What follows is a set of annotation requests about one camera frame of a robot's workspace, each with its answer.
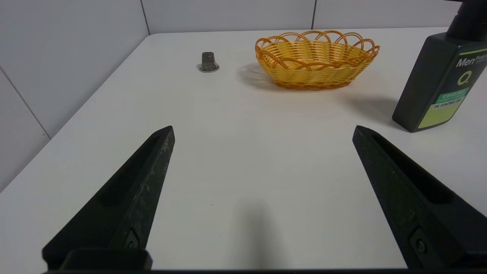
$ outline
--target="yellow basket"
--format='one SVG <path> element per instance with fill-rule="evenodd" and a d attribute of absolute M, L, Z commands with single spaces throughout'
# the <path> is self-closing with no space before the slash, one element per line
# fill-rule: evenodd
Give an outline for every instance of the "yellow basket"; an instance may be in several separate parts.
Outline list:
<path fill-rule="evenodd" d="M 257 61 L 274 83 L 299 90 L 334 89 L 350 84 L 374 60 L 379 49 L 374 41 L 358 33 L 334 30 L 286 32 L 255 43 Z"/>

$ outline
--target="bottle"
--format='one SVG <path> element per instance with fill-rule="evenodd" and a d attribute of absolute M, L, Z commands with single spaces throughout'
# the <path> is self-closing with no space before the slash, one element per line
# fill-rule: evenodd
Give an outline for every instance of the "bottle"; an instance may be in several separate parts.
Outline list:
<path fill-rule="evenodd" d="M 487 0 L 461 1 L 448 31 L 426 38 L 394 110 L 410 132 L 448 122 L 487 65 Z"/>

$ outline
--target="plastic basket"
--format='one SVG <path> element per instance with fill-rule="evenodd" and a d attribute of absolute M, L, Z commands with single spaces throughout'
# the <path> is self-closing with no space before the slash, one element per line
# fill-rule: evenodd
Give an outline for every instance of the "plastic basket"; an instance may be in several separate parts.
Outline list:
<path fill-rule="evenodd" d="M 298 90 L 334 89 L 350 84 L 374 60 L 379 49 L 374 41 L 358 33 L 334 30 L 286 32 L 255 43 L 257 61 L 274 83 Z"/>

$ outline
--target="metal cap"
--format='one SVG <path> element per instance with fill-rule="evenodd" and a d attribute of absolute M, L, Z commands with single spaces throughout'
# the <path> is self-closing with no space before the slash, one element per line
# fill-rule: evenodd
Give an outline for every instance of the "metal cap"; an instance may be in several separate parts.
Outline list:
<path fill-rule="evenodd" d="M 201 66 L 198 68 L 201 72 L 214 72 L 220 66 L 215 62 L 215 55 L 213 52 L 203 52 L 201 54 Z"/>

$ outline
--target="yellow-green label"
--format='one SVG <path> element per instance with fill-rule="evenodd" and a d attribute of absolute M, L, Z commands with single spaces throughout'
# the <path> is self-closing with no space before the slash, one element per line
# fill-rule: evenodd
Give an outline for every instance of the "yellow-green label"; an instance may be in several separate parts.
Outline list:
<path fill-rule="evenodd" d="M 435 104 L 431 105 L 418 128 L 425 128 L 448 121 L 455 114 L 470 88 L 441 94 Z"/>

